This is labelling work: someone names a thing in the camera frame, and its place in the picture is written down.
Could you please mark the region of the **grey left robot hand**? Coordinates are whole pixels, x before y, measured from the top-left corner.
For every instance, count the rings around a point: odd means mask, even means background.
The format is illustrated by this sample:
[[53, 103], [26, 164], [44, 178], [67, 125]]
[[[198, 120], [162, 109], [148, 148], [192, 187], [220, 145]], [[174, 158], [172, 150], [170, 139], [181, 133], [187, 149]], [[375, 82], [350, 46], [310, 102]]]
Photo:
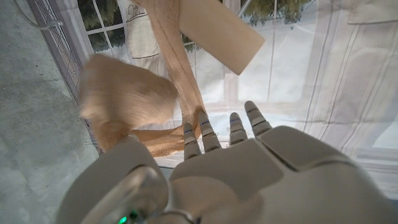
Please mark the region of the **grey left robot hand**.
[[222, 148], [205, 113], [183, 127], [184, 160], [165, 177], [131, 134], [65, 194], [57, 223], [396, 223], [397, 210], [357, 163], [298, 129], [272, 127], [244, 105]]

